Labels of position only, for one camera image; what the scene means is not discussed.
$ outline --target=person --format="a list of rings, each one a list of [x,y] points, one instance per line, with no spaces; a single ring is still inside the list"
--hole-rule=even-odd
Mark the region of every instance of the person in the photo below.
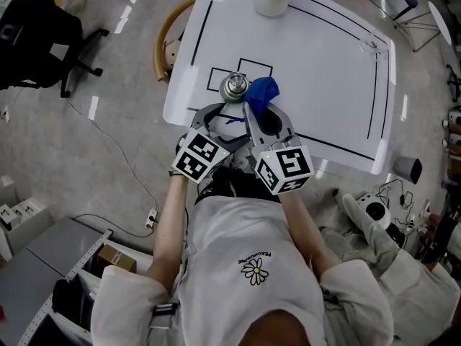
[[[457,307],[460,311],[460,287],[455,280],[440,264],[423,265],[400,249],[351,194],[336,190],[334,197],[376,256],[372,271],[388,299],[397,338],[407,346],[422,346],[443,335],[450,329]],[[361,253],[338,232],[324,228],[321,233],[341,261],[360,258]]]
[[[390,307],[370,269],[361,260],[331,264],[297,193],[272,196],[254,174],[221,167],[185,228],[188,182],[171,177],[146,276],[105,268],[91,315],[94,345],[392,342]],[[179,310],[159,315],[174,309],[168,302]]]

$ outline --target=white sleeve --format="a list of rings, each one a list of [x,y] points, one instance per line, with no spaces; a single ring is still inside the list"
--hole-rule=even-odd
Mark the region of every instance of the white sleeve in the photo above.
[[[168,299],[165,287],[156,280],[113,265],[106,267],[91,313],[93,345],[139,345],[153,308]]]
[[[453,292],[454,292],[454,297],[455,298],[460,298],[460,287],[456,283],[456,280],[453,279],[450,274],[443,268],[439,263],[436,264],[434,269],[431,272],[433,275],[435,275],[437,278],[439,278],[447,287],[449,287]]]
[[[338,298],[362,345],[392,343],[394,324],[389,303],[363,261],[352,260],[328,269],[322,274],[320,285]]]

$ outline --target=wire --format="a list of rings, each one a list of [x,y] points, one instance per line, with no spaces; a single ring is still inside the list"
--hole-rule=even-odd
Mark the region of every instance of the wire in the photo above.
[[[14,97],[14,100],[13,100],[12,104],[11,104],[11,105],[7,105],[7,107],[8,107],[9,109],[13,108],[14,104],[16,104],[16,100],[17,100],[17,98],[20,96],[20,94],[21,94],[21,92],[22,92],[22,90],[23,90],[24,88],[25,88],[25,87],[22,87],[22,88],[19,90],[19,92],[16,94],[16,96]],[[5,115],[6,115],[6,112],[0,112],[0,119],[1,119],[1,120],[5,119]]]
[[[187,211],[187,208],[184,208],[186,209],[186,237],[187,237],[187,231],[189,229],[189,212]]]
[[[82,117],[88,119],[91,123],[93,123],[94,127],[96,127],[97,130],[98,130],[99,132],[101,132],[104,136],[106,136],[108,139],[110,139],[110,140],[118,147],[118,149],[122,152],[123,157],[125,158],[125,162],[126,162],[126,164],[127,164],[127,166],[128,166],[128,169],[130,170],[131,174],[132,174],[133,177],[138,181],[139,185],[147,192],[147,194],[148,194],[149,196],[151,196],[151,199],[152,199],[152,201],[153,201],[153,209],[154,209],[155,211],[157,211],[157,202],[156,202],[156,199],[153,198],[152,194],[148,191],[148,189],[146,188],[146,186],[144,186],[143,183],[138,179],[138,177],[136,177],[136,174],[135,174],[135,172],[133,171],[133,169],[131,168],[130,163],[128,163],[128,158],[127,158],[127,156],[125,155],[125,152],[124,152],[124,151],[122,150],[122,148],[120,147],[120,145],[119,145],[117,142],[115,142],[115,140],[114,140],[112,137],[110,137],[109,135],[107,135],[101,128],[99,128],[99,126],[98,126],[93,120],[89,119],[88,117],[86,117],[85,115],[83,115],[82,113],[80,113],[80,112],[71,104],[71,102],[70,102],[68,99],[66,99],[66,101],[67,101],[67,103],[72,107],[72,109],[74,109],[74,110],[75,110],[78,114],[80,114]]]
[[[145,239],[145,238],[147,238],[147,237],[149,237],[149,236],[152,236],[152,234],[153,234],[153,229],[152,229],[152,232],[151,232],[150,234],[146,235],[146,236],[139,236],[139,235],[137,235],[137,234],[132,234],[131,232],[128,232],[128,231],[124,230],[123,228],[119,227],[117,224],[111,222],[109,219],[106,219],[106,218],[104,218],[104,217],[102,217],[102,216],[98,216],[97,214],[85,213],[85,214],[80,214],[79,216],[74,216],[74,217],[71,218],[71,219],[72,219],[73,221],[76,221],[76,222],[85,224],[84,222],[80,222],[80,221],[78,220],[78,219],[81,218],[82,216],[95,216],[95,217],[97,217],[97,218],[99,218],[99,219],[102,219],[103,221],[106,221],[107,223],[112,224],[114,227],[117,227],[119,230],[125,232],[126,234],[129,234],[130,236],[138,237],[139,239]]]
[[[390,182],[387,182],[387,183],[381,185],[380,188],[378,189],[378,193],[375,196],[377,198],[381,199],[381,202],[386,206],[386,208],[389,208],[390,207],[389,191],[392,190],[390,185],[393,184],[394,182],[400,182],[400,186],[402,188],[402,195],[400,196],[400,206],[402,207],[402,209],[408,211],[408,213],[407,213],[407,215],[405,217],[405,223],[401,223],[397,218],[396,218],[396,221],[399,222],[399,224],[402,224],[404,226],[408,226],[408,225],[412,224],[412,221],[408,221],[408,217],[410,216],[411,209],[412,209],[412,207],[414,205],[413,193],[410,192],[410,191],[405,192],[405,190],[403,188],[403,181],[401,179],[396,178],[396,179],[393,179]]]
[[[415,227],[410,227],[409,229],[411,230],[411,232],[408,232],[408,233],[405,233],[405,231],[399,226],[397,226],[397,228],[405,236],[405,240],[403,241],[403,245],[402,245],[402,249],[405,249],[405,246],[406,246],[406,244],[408,242],[408,238],[409,238],[409,236],[411,236],[414,233]]]

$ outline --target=black office chair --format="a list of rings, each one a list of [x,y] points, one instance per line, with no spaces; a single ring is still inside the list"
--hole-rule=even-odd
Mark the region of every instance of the black office chair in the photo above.
[[[447,68],[449,70],[449,75],[448,75],[448,85],[453,85],[450,87],[450,92],[453,96],[452,100],[453,102],[457,102],[458,99],[461,96],[461,78],[456,75],[456,73],[453,71],[453,68],[451,65],[447,64]]]
[[[0,89],[51,87],[61,80],[61,97],[69,97],[67,78],[74,66],[101,76],[79,60],[81,51],[98,35],[99,28],[82,38],[80,19],[63,11],[54,0],[13,0],[0,19]],[[50,53],[54,44],[66,45],[63,60]]]

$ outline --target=white t-shirt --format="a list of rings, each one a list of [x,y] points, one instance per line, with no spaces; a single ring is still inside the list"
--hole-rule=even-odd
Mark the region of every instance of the white t-shirt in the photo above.
[[[395,333],[405,345],[428,345],[450,327],[460,287],[440,264],[429,272],[400,250],[379,284],[392,310]]]
[[[447,251],[461,260],[461,223],[458,223],[453,229],[452,235],[449,238]]]
[[[277,309],[297,317],[312,346],[326,345],[321,286],[293,244],[280,204],[204,199],[195,207],[188,242],[187,272],[179,284],[186,345],[238,345],[253,321]],[[146,343],[153,307],[167,296],[156,281],[138,283],[135,276],[104,271],[91,317],[95,345]],[[390,344],[389,305],[365,263],[333,267],[321,285],[347,303],[346,317],[359,343]]]

